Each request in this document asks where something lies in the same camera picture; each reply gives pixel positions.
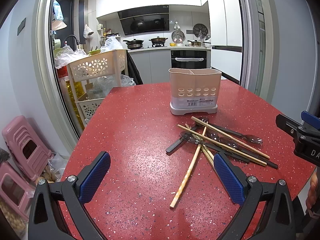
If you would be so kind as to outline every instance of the chopstick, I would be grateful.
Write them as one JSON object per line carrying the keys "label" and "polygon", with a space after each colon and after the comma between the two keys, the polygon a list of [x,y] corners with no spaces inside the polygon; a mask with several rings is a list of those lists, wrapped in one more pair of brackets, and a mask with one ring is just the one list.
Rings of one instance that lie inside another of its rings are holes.
{"label": "chopstick", "polygon": [[223,132],[223,131],[215,128],[215,127],[213,127],[212,125],[209,125],[209,124],[207,124],[207,123],[199,120],[198,118],[196,118],[196,117],[194,117],[194,116],[191,117],[191,119],[194,120],[194,121],[196,121],[196,122],[198,122],[198,123],[200,123],[200,124],[202,124],[203,126],[209,128],[209,129],[211,129],[211,130],[214,130],[214,131],[217,131],[217,132],[220,133],[220,134],[223,134],[224,136],[226,136],[226,137],[228,137],[228,138],[236,141],[237,143],[241,144],[242,146],[246,147],[247,149],[250,149],[250,150],[252,150],[253,152],[255,152],[255,153],[257,153],[257,154],[259,154],[259,155],[261,155],[261,156],[263,156],[263,157],[265,157],[265,158],[267,158],[267,159],[270,159],[270,156],[268,156],[268,155],[266,155],[266,154],[258,151],[257,149],[255,149],[255,148],[253,148],[253,147],[245,144],[245,143],[242,142],[242,141],[239,141],[238,139],[232,137],[231,135],[229,135],[229,134],[227,134],[227,133],[225,133],[225,132]]}
{"label": "chopstick", "polygon": [[[198,136],[196,136],[196,135],[192,135],[193,136],[193,138],[195,138],[195,139],[200,139]],[[202,152],[204,153],[204,154],[208,154],[209,156],[210,156],[210,159],[211,160],[213,160],[213,158],[214,158],[214,156],[213,156],[213,154],[212,154],[212,152],[210,152],[210,150],[207,148],[207,146],[205,146],[205,145],[201,145],[201,150],[202,150]]]}
{"label": "chopstick", "polygon": [[[203,130],[203,134],[204,134],[204,135],[205,135],[205,131],[206,131],[206,130],[207,130],[207,128],[205,127],[204,130]],[[177,203],[177,201],[178,201],[178,199],[179,199],[179,197],[180,197],[180,195],[181,195],[184,187],[186,186],[186,183],[188,182],[188,179],[190,178],[192,169],[193,169],[193,167],[195,166],[195,163],[196,163],[196,160],[197,160],[197,158],[198,158],[200,149],[201,149],[201,144],[198,145],[197,150],[196,150],[195,154],[193,155],[193,158],[192,158],[192,161],[191,161],[191,163],[190,163],[190,165],[189,165],[189,168],[188,168],[188,170],[187,170],[187,173],[185,174],[185,176],[184,176],[184,178],[183,178],[183,180],[182,180],[182,182],[181,182],[181,184],[180,184],[180,187],[179,187],[176,195],[174,196],[174,198],[173,198],[173,200],[172,200],[172,202],[171,202],[171,204],[170,204],[170,208],[174,208],[174,207],[175,207],[175,205],[176,205],[176,203]]]}
{"label": "chopstick", "polygon": [[236,150],[236,149],[233,149],[233,148],[231,148],[231,147],[229,147],[229,146],[227,146],[227,145],[224,145],[224,144],[222,144],[222,143],[220,143],[220,142],[217,142],[217,141],[215,141],[215,140],[212,140],[212,139],[208,138],[207,136],[204,136],[204,135],[202,135],[202,134],[200,134],[200,133],[194,132],[193,130],[190,130],[190,129],[188,129],[188,128],[180,125],[180,124],[178,124],[178,127],[182,128],[183,130],[189,131],[189,132],[191,132],[191,133],[193,133],[193,134],[201,137],[202,139],[206,139],[206,140],[208,140],[208,141],[210,141],[210,142],[212,142],[212,143],[214,143],[214,144],[216,144],[216,145],[219,145],[219,146],[222,147],[223,149],[228,149],[228,151],[231,151],[231,152],[236,153],[236,154],[238,154],[238,155],[240,155],[240,156],[243,156],[243,157],[249,159],[250,161],[255,162],[255,163],[257,163],[257,164],[259,164],[259,165],[261,165],[261,166],[264,166],[264,167],[267,166],[267,164],[266,164],[265,162],[263,162],[263,161],[261,161],[261,160],[258,160],[257,158],[254,158],[254,157],[252,157],[252,156],[250,156],[250,155],[247,155],[247,154],[245,154],[245,153],[243,153],[243,152],[240,152],[240,151],[238,151],[238,150]]}
{"label": "chopstick", "polygon": [[214,169],[214,165],[213,165],[213,158],[214,158],[214,156],[213,156],[213,154],[210,152],[210,150],[207,148],[207,146],[205,146],[205,145],[201,145],[201,150],[202,150],[202,152],[204,153],[204,155],[207,157],[207,159],[208,159],[208,162],[211,164],[211,166],[212,166],[212,168]]}

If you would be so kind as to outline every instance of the speckled red table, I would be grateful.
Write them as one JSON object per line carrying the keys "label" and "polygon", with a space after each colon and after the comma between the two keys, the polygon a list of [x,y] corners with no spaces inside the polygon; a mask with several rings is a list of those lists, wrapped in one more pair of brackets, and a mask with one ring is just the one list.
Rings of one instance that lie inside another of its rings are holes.
{"label": "speckled red table", "polygon": [[[113,88],[71,155],[65,178],[78,174],[101,150],[110,153],[111,167],[92,201],[85,205],[109,240],[214,240],[239,208],[202,153],[176,208],[169,208],[196,149],[185,144],[166,155],[165,149],[179,137],[177,124],[192,124],[191,114],[172,115],[169,102],[168,83]],[[210,122],[261,137],[264,143],[259,150],[279,165],[278,170],[233,163],[260,181],[285,179],[295,198],[315,167],[293,154],[292,138],[276,127],[277,114],[279,111],[261,98],[224,80],[218,112],[210,115]],[[245,238],[253,233],[262,208],[260,205]],[[62,210],[72,234],[80,239],[65,205]]]}

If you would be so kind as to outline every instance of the blue gripper pad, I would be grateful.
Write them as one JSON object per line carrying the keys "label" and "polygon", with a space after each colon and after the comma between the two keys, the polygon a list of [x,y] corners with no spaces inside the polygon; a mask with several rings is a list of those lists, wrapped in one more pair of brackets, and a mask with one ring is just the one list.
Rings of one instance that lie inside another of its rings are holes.
{"label": "blue gripper pad", "polygon": [[81,204],[88,203],[92,200],[100,183],[109,170],[110,164],[110,155],[105,152],[80,185],[79,201]]}
{"label": "blue gripper pad", "polygon": [[242,206],[245,198],[244,188],[240,181],[219,154],[214,156],[213,165],[233,203]]}

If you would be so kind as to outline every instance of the black range hood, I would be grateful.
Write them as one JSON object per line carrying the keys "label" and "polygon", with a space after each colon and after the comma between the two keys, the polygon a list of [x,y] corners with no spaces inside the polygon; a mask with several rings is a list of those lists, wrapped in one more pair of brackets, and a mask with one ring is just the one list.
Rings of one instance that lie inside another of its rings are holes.
{"label": "black range hood", "polygon": [[169,5],[133,8],[118,15],[124,35],[169,31]]}

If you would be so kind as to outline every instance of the plastic stool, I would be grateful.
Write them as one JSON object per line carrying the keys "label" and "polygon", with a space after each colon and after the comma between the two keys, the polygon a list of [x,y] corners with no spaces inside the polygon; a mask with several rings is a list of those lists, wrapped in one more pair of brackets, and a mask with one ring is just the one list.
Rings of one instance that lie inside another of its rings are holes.
{"label": "plastic stool", "polygon": [[25,221],[29,219],[27,211],[31,202],[27,191],[34,190],[10,164],[4,162],[0,165],[0,196]]}
{"label": "plastic stool", "polygon": [[17,160],[17,165],[32,181],[42,173],[52,152],[40,140],[27,119],[15,117],[3,130],[2,136]]}

